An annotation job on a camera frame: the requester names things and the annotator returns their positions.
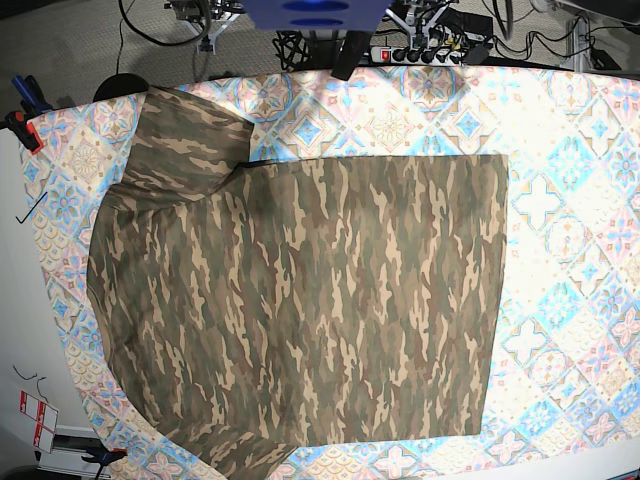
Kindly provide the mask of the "blue clamp upper left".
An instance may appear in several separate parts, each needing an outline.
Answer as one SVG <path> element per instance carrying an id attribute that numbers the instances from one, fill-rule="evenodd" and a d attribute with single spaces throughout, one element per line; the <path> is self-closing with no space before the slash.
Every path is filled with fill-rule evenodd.
<path id="1" fill-rule="evenodd" d="M 16 75 L 11 82 L 21 95 L 21 105 L 27 113 L 39 116 L 53 110 L 52 105 L 46 101 L 37 80 L 32 75 L 26 77 Z"/>

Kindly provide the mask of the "red white label tag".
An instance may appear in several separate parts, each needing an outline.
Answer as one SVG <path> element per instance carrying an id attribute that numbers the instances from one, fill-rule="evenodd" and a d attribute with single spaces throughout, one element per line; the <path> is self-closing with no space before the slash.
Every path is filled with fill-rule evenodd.
<path id="1" fill-rule="evenodd" d="M 56 433 L 59 411 L 48 403 L 20 392 L 20 412 L 34 422 L 33 446 L 50 454 Z"/>

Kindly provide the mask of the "black hex key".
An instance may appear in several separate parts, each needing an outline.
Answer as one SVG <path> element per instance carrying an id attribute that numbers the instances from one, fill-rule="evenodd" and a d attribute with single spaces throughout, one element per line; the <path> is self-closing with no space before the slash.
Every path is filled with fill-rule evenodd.
<path id="1" fill-rule="evenodd" d="M 39 204 L 40 204 L 44 199 L 46 199 L 47 195 L 48 195 L 48 192 L 47 192 L 47 191 L 44 191 L 44 192 L 40 195 L 40 197 L 39 197 L 39 198 L 34 202 L 34 204 L 30 207 L 30 209 L 29 209 L 29 210 L 28 210 L 28 211 L 27 211 L 27 212 L 26 212 L 22 217 L 15 216 L 15 220 L 16 220 L 20 225 L 24 224 L 24 223 L 29 219 L 29 217 L 32 215 L 32 213 L 34 212 L 34 210 L 39 206 Z"/>

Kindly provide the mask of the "white power strip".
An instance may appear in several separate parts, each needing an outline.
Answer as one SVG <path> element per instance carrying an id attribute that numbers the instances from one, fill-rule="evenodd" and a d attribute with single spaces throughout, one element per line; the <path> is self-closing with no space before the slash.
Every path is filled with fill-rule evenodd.
<path id="1" fill-rule="evenodd" d="M 456 66 L 464 63 L 470 51 L 460 45 L 432 49 L 374 46 L 368 59 L 374 65 Z"/>

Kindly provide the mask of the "camouflage T-shirt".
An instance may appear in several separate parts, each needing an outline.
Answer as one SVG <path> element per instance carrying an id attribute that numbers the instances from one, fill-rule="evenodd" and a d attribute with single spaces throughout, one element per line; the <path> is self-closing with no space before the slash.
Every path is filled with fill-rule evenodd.
<path id="1" fill-rule="evenodd" d="M 253 162 L 252 131 L 146 94 L 87 266 L 128 400 L 230 479 L 300 447 L 478 434 L 507 157 Z"/>

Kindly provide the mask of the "patterned tile tablecloth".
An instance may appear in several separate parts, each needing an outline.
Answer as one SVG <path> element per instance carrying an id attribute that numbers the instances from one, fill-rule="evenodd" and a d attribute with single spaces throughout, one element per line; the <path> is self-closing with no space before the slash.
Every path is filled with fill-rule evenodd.
<path id="1" fill-rule="evenodd" d="M 304 448 L 278 479 L 429 478 L 524 464 L 639 433 L 639 85 L 506 67 L 362 68 L 196 84 L 255 125 L 255 160 L 501 153 L 508 247 L 487 411 L 475 437 Z M 36 249 L 89 421 L 117 479 L 213 479 L 107 369 L 84 295 L 93 222 L 119 180 L 137 96 L 58 110 L 19 154 Z"/>

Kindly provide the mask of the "red black clamp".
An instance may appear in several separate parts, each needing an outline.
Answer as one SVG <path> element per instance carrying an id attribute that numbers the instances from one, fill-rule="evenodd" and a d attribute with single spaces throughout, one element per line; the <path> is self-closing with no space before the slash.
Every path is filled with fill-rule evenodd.
<path id="1" fill-rule="evenodd" d="M 8 113 L 1 121 L 1 128 L 14 133 L 31 154 L 37 154 L 43 148 L 43 142 L 37 130 L 21 111 Z"/>

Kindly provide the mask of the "blue clamp lower left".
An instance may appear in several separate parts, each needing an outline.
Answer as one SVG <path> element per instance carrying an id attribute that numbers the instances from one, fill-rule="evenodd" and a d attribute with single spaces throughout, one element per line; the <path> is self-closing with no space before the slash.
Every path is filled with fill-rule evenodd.
<path id="1" fill-rule="evenodd" d="M 84 454 L 81 458 L 87 463 L 98 464 L 102 467 L 106 467 L 113 462 L 125 458 L 126 456 L 127 452 L 122 449 L 110 451 L 103 447 L 89 447 L 84 450 Z"/>

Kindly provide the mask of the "blue clamp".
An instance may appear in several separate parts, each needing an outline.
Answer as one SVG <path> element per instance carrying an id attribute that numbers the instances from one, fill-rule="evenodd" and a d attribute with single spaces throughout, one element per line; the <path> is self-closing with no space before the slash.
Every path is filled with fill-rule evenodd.
<path id="1" fill-rule="evenodd" d="M 125 458 L 126 456 L 127 452 L 122 449 L 110 451 L 103 447 L 89 447 L 84 450 L 84 454 L 81 458 L 87 463 L 98 464 L 102 467 L 106 467 L 113 462 Z"/>
<path id="2" fill-rule="evenodd" d="M 21 105 L 27 113 L 39 116 L 53 110 L 52 105 L 46 101 L 37 80 L 32 75 L 26 77 L 16 75 L 11 82 L 21 95 Z"/>

